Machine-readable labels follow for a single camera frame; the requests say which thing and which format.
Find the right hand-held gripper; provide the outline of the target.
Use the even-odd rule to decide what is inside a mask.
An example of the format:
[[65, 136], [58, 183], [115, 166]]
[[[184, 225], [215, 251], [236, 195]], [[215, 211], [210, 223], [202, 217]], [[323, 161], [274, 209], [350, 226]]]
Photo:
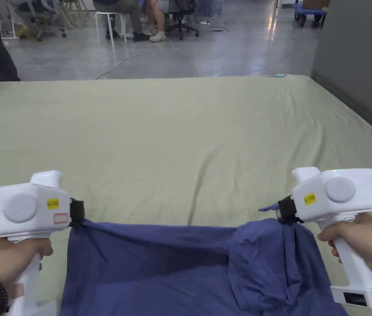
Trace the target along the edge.
[[[372, 212], [372, 169], [300, 167], [292, 174], [296, 186], [290, 196], [278, 201], [277, 218], [282, 223], [315, 222], [325, 229]], [[346, 286], [330, 287], [334, 301], [372, 309], [372, 270], [344, 240], [333, 242], [349, 281]]]

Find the person's left hand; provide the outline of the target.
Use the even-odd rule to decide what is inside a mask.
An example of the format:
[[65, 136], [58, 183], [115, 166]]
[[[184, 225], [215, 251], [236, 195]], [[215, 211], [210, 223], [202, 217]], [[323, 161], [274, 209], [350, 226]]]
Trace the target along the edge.
[[53, 253], [51, 242], [47, 238], [25, 239], [13, 243], [0, 238], [0, 283], [8, 295], [14, 296], [14, 285], [33, 257], [50, 256]]

